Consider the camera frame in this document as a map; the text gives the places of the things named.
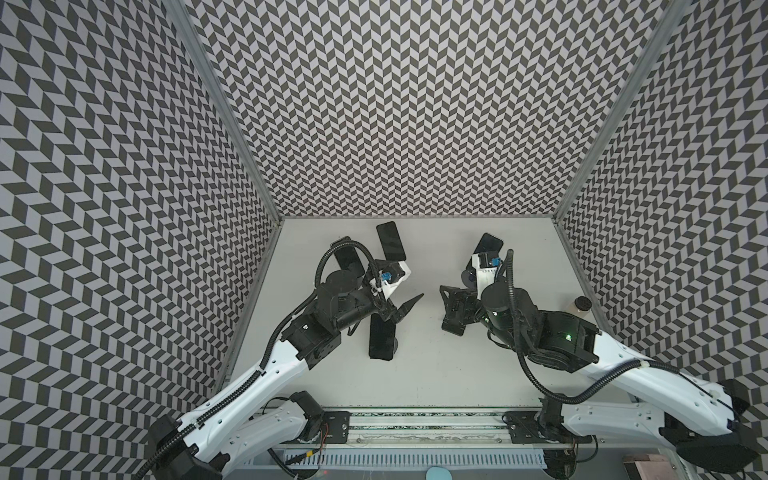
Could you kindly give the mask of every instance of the chevron patterned wall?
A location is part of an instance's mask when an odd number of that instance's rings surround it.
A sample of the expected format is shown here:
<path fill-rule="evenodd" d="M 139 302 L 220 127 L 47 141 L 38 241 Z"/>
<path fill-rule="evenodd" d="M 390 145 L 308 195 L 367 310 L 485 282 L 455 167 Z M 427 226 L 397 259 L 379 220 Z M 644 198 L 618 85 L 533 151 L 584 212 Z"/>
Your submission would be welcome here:
<path fill-rule="evenodd" d="M 565 222 L 618 335 L 747 385 L 764 449 L 767 32 L 768 2 L 694 2 Z"/>
<path fill-rule="evenodd" d="M 270 224 L 157 0 L 0 15 L 0 478 L 123 478 L 209 396 Z"/>
<path fill-rule="evenodd" d="M 282 214 L 440 215 L 552 213 L 666 3 L 187 7 Z"/>

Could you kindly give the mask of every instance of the black smartphone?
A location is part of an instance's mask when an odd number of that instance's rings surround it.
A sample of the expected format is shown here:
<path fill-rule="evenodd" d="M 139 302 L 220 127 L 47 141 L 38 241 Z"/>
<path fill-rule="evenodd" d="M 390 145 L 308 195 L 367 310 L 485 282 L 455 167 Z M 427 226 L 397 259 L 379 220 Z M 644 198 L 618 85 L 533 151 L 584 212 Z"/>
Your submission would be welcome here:
<path fill-rule="evenodd" d="M 504 241 L 501 239 L 498 239 L 491 235 L 490 233 L 484 233 L 482 234 L 482 237 L 480 238 L 480 241 L 478 242 L 478 246 L 475 247 L 474 253 L 483 253 L 483 252 L 501 252 L 502 247 L 504 246 Z M 474 272 L 475 269 L 472 268 L 472 258 L 469 257 L 469 263 L 467 263 L 467 270 L 470 272 Z"/>
<path fill-rule="evenodd" d="M 378 313 L 371 315 L 371 333 L 368 338 L 368 357 L 389 361 L 397 352 L 397 325 L 385 322 Z"/>
<path fill-rule="evenodd" d="M 351 239 L 349 237 L 344 237 L 331 243 L 331 247 L 346 240 Z M 362 262 L 360 262 L 360 257 L 358 256 L 357 249 L 355 247 L 340 248 L 333 252 L 333 256 L 335 256 L 336 261 L 339 262 L 339 268 L 341 270 L 349 270 L 358 278 L 366 274 L 366 269 L 362 267 Z"/>
<path fill-rule="evenodd" d="M 376 225 L 376 231 L 379 232 L 379 240 L 384 249 L 384 258 L 390 262 L 404 261 L 406 259 L 406 251 L 402 248 L 400 234 L 397 232 L 395 222 Z"/>

